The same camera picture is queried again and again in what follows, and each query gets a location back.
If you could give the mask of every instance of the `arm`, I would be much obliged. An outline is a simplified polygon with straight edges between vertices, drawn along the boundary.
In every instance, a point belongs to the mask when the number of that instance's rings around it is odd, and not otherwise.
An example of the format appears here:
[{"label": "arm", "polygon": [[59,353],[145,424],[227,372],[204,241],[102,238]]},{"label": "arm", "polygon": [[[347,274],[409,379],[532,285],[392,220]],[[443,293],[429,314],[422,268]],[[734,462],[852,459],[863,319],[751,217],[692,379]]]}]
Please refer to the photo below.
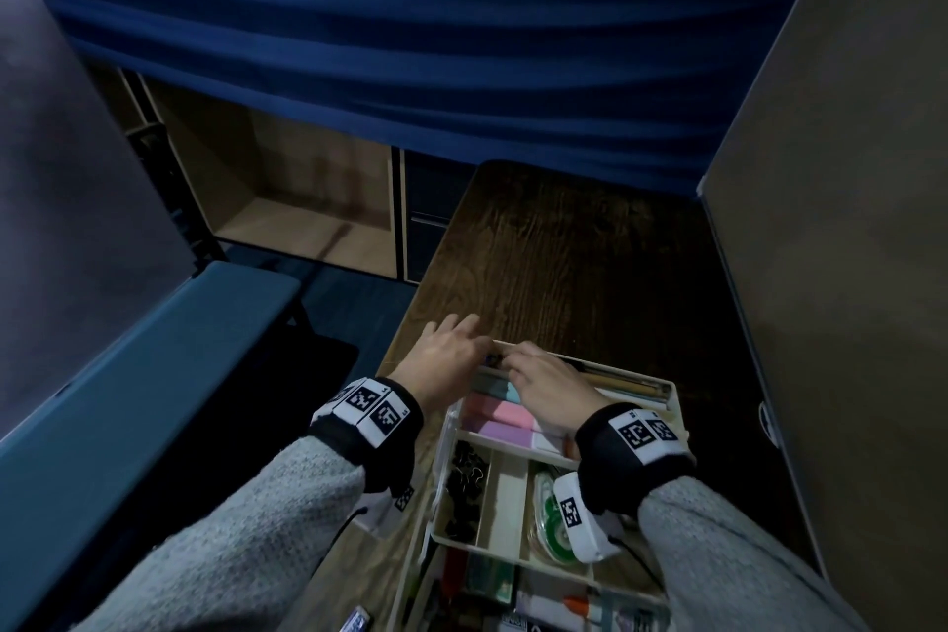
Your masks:
[{"label": "arm", "polygon": [[132,570],[76,632],[278,626],[362,494],[365,473],[312,436]]},{"label": "arm", "polygon": [[360,496],[405,491],[424,415],[461,398],[493,349],[478,323],[429,323],[390,379],[357,381],[327,402],[306,437],[155,548],[76,632],[276,629]]},{"label": "arm", "polygon": [[509,352],[504,367],[537,418],[576,430],[586,508],[638,518],[662,566],[679,632],[868,629],[810,567],[694,479],[694,460],[672,431],[673,444],[656,457],[662,443],[652,423],[641,428],[655,442],[648,453],[644,435],[625,430],[629,441],[610,425],[631,410],[638,416],[637,405],[614,403],[533,343]]}]

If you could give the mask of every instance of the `blue floor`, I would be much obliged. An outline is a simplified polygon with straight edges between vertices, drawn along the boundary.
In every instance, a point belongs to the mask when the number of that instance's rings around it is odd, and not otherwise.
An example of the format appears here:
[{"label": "blue floor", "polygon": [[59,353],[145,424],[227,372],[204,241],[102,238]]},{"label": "blue floor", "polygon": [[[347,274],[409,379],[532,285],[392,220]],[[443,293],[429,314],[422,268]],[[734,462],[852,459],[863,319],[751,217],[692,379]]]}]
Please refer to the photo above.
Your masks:
[{"label": "blue floor", "polygon": [[415,291],[396,280],[243,245],[231,245],[227,255],[231,262],[267,268],[302,281],[303,307],[316,333],[358,348],[347,382],[375,374]]}]

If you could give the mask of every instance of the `gray wall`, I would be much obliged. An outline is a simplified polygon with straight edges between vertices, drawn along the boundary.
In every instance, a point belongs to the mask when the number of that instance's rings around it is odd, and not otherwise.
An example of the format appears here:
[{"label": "gray wall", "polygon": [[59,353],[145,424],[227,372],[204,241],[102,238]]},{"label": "gray wall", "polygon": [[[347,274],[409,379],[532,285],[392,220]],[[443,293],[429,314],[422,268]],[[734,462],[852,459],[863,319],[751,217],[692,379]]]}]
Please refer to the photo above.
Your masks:
[{"label": "gray wall", "polygon": [[193,270],[42,0],[0,0],[0,438]]},{"label": "gray wall", "polygon": [[948,625],[948,0],[799,0],[705,181],[829,578]]}]

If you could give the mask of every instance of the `curtain fold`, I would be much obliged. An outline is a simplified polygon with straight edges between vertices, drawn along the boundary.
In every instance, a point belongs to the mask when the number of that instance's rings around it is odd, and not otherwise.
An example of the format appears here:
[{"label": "curtain fold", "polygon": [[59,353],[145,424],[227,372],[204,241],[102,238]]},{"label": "curtain fold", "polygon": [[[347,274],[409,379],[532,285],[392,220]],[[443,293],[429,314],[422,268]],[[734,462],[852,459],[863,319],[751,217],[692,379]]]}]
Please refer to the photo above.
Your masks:
[{"label": "curtain fold", "polygon": [[433,155],[693,195],[794,0],[46,0],[89,55]]}]

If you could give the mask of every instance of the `gray sleeve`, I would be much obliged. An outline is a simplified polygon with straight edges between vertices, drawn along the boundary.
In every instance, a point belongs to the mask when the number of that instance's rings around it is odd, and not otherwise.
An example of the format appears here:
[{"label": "gray sleeve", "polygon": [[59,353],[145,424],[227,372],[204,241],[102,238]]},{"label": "gray sleeve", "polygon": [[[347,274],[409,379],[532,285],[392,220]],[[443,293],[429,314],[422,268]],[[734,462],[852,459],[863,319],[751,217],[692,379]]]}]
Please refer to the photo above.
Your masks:
[{"label": "gray sleeve", "polygon": [[76,632],[275,629],[362,494],[364,472],[314,437],[155,548]]},{"label": "gray sleeve", "polygon": [[692,477],[648,494],[639,525],[678,632],[869,629],[822,577]]}]

